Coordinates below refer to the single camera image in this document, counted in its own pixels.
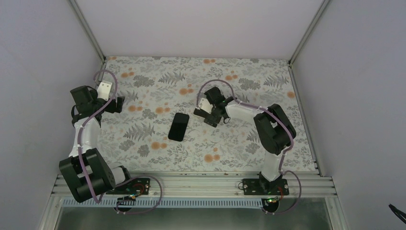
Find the black phone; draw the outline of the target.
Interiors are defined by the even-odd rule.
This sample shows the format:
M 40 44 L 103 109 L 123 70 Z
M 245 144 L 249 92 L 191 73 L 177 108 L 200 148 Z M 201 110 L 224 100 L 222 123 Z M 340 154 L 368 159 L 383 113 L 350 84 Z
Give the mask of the black phone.
M 187 114 L 176 113 L 169 130 L 168 138 L 170 140 L 182 142 L 186 133 L 189 119 L 190 117 Z

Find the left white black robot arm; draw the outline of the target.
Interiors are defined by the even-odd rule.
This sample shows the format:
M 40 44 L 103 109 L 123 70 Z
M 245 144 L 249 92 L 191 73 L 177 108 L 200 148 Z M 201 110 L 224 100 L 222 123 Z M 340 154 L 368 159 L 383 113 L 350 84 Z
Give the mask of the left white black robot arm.
M 111 98 L 111 89 L 112 83 L 105 81 L 97 88 L 80 86 L 70 91 L 75 102 L 71 109 L 75 140 L 69 156 L 59 162 L 59 170 L 79 203 L 113 189 L 121 194 L 133 189 L 128 170 L 122 165 L 108 165 L 97 149 L 102 114 L 120 113 L 125 100 Z

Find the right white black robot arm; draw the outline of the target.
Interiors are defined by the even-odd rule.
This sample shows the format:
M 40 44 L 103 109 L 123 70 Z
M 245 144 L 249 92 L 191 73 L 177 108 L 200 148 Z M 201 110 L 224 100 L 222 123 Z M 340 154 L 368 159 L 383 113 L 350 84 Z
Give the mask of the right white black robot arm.
M 282 162 L 293 146 L 296 131 L 289 118 L 278 104 L 268 108 L 244 103 L 234 96 L 225 98 L 218 87 L 212 87 L 198 96 L 194 114 L 204 122 L 217 127 L 222 119 L 240 119 L 255 125 L 260 143 L 267 151 L 264 165 L 259 173 L 259 188 L 271 195 L 282 179 Z

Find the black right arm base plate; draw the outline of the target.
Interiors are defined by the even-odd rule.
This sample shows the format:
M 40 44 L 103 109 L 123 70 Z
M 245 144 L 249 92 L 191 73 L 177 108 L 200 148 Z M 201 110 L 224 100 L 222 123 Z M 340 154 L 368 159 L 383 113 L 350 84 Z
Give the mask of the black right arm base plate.
M 279 179 L 271 183 L 271 186 L 262 186 L 260 179 L 243 179 L 242 190 L 245 196 L 287 196 L 290 194 L 286 179 Z

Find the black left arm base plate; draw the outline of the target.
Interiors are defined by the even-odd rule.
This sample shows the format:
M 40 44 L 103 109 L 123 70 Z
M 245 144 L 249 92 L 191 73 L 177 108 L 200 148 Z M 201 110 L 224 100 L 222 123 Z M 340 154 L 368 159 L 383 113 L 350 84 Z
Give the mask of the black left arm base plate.
M 125 196 L 148 195 L 149 186 L 150 186 L 150 179 L 141 177 L 141 178 L 136 178 L 113 190 L 107 191 L 106 194 L 108 194 L 108 195 L 125 195 Z

